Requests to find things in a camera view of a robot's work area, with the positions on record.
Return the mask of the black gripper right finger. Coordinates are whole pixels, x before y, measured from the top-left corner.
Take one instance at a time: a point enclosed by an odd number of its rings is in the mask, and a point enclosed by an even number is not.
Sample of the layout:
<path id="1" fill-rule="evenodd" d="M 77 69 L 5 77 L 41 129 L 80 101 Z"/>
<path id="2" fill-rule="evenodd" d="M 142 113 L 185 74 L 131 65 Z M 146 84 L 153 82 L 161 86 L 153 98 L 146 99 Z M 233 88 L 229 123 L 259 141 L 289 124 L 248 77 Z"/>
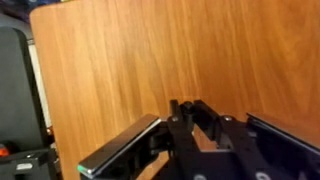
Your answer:
<path id="1" fill-rule="evenodd" d="M 253 141 L 269 164 L 283 167 L 320 166 L 318 147 L 272 124 L 268 116 L 254 113 L 247 116 L 248 127 L 254 133 Z"/>

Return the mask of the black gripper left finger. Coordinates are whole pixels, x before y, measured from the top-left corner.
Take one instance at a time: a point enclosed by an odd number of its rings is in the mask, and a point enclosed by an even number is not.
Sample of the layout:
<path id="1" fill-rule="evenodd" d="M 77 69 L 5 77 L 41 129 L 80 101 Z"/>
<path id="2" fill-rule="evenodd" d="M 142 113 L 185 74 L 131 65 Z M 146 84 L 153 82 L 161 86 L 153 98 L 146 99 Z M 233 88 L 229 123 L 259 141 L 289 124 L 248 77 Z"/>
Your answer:
<path id="1" fill-rule="evenodd" d="M 77 166 L 78 172 L 89 179 L 94 179 L 160 123 L 161 119 L 158 116 L 151 114 L 143 116 L 114 139 L 81 160 Z"/>

